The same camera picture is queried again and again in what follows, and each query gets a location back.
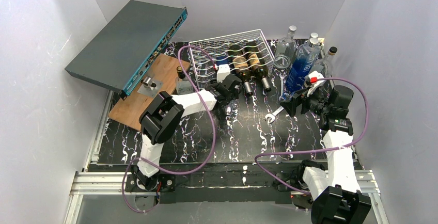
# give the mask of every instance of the metal wrench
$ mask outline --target metal wrench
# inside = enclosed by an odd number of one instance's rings
[[[266,114],[266,116],[264,117],[265,121],[267,121],[269,124],[273,123],[275,121],[275,117],[278,114],[280,114],[280,112],[282,112],[283,110],[284,110],[284,108],[282,106],[280,106],[274,112]]]

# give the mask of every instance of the white wire rack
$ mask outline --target white wire rack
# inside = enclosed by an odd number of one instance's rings
[[[246,57],[248,53],[245,53],[244,48],[248,47],[246,44],[252,41],[256,42],[260,62],[267,67],[270,77],[274,55],[260,29],[189,42],[189,44],[205,50],[214,61],[218,61],[218,57],[220,56],[226,56],[226,58],[220,58],[219,60],[227,60],[230,68],[233,68],[230,62],[234,56],[228,55],[229,47],[234,44],[239,45],[242,49],[242,53]],[[196,84],[199,89],[204,89],[210,80],[216,78],[213,65],[209,58],[199,50],[190,48],[190,57],[192,59],[193,71],[195,72]]]

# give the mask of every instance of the blue bottle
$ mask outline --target blue bottle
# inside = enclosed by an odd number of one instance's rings
[[[318,42],[318,38],[311,37],[308,42],[300,45],[296,50],[295,62],[286,80],[286,87],[292,94],[303,87],[304,77],[309,74],[318,58],[320,53]]]

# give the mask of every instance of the wooden surface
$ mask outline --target wooden surface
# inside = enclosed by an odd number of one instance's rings
[[[183,61],[182,65],[188,70],[190,63]],[[163,86],[159,91],[166,91],[172,94],[175,90],[175,79],[178,76],[177,66],[179,66],[178,59],[160,54],[145,76],[149,75],[154,80],[163,82]],[[108,115],[109,118],[138,131],[140,130],[138,119],[153,100],[153,98],[137,92],[140,86],[140,83],[137,84],[131,95],[125,100],[120,99]]]

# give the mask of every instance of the dark wine bottle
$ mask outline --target dark wine bottle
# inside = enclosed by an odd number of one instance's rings
[[[257,53],[259,52],[257,49],[256,42],[249,42],[246,44],[244,48],[245,52],[248,53],[249,64],[251,65],[250,69],[253,72],[254,77],[261,81],[263,85],[263,89],[265,92],[270,92],[272,90],[271,85],[268,80],[268,72],[264,66],[261,65],[259,57]]]
[[[230,60],[233,62],[234,68],[236,69],[236,75],[243,81],[243,89],[245,89],[245,95],[250,97],[254,94],[249,80],[251,79],[251,72],[248,69],[248,64],[246,63],[245,57],[243,57],[242,48],[239,45],[230,46],[228,55],[233,56]]]

